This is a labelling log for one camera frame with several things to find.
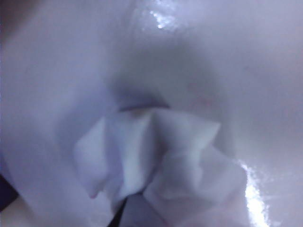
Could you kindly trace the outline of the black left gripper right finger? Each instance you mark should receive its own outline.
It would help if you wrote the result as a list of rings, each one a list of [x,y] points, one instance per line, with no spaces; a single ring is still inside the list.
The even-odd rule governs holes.
[[[164,227],[165,222],[141,194],[127,197],[122,227]]]

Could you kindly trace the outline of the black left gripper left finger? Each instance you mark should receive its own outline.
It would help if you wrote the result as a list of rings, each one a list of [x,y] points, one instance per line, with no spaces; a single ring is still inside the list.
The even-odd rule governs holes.
[[[128,202],[128,197],[123,201],[122,205],[118,209],[117,213],[114,215],[110,222],[110,227],[124,227],[125,223],[123,222],[123,214],[125,211],[125,206]]]

